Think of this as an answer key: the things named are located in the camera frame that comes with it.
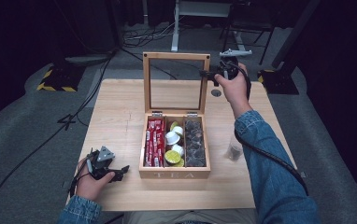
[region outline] denim shirt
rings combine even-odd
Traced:
[[[283,145],[257,111],[248,111],[237,118],[235,129],[246,142],[293,165]],[[291,173],[251,149],[244,147],[243,151],[258,223],[320,223],[315,202]],[[58,223],[96,223],[100,210],[97,203],[75,195],[61,213]]]

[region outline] wooden box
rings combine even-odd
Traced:
[[[150,76],[150,62],[161,60],[197,61],[201,64],[201,69],[206,71],[209,70],[210,65],[209,54],[143,53],[145,122],[142,138],[143,147],[140,152],[138,168],[140,176],[141,178],[151,179],[207,179],[211,169],[205,127],[207,79],[200,77],[199,72],[194,74],[197,76],[197,80],[153,79]],[[154,119],[161,120],[164,124],[164,127],[162,127],[164,139],[162,139],[162,143],[159,143],[163,144],[163,147],[158,147],[158,149],[148,140],[150,133],[152,133],[149,121]],[[184,160],[182,167],[176,166],[179,163],[169,164],[164,158],[164,154],[172,147],[167,144],[165,135],[170,132],[170,126],[174,121],[184,130],[178,142],[184,149],[181,157]],[[161,136],[161,134],[156,134],[156,131],[154,133],[152,137],[154,135]],[[162,156],[159,156],[158,162],[153,160],[154,157],[157,157],[156,153],[162,154]],[[163,165],[155,167],[155,163],[161,163],[161,159]]]

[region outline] person's left hand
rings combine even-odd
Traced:
[[[84,162],[86,162],[86,159],[82,159],[79,162],[78,168]],[[85,164],[81,174],[79,174],[82,178],[77,183],[76,194],[79,197],[94,201],[102,191],[103,187],[112,179],[112,177],[114,177],[114,175],[114,172],[109,172],[99,180],[96,180],[89,174],[88,166]]]

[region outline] wooden table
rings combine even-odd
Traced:
[[[141,179],[138,172],[144,126],[142,79],[105,79],[94,107],[79,160],[106,146],[116,154],[110,168],[130,165],[122,182],[108,184],[97,200],[106,211],[254,208],[250,177],[243,157],[224,158],[234,132],[234,116],[222,96],[207,86],[206,123],[211,172],[208,179]],[[293,161],[273,108],[261,83],[253,82],[250,103],[271,125]]]

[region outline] open box lid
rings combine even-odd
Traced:
[[[162,60],[198,61],[199,70],[208,71],[210,54],[143,52],[145,112],[164,114],[205,114],[207,78],[194,76],[199,80],[160,80],[151,78],[151,63]]]

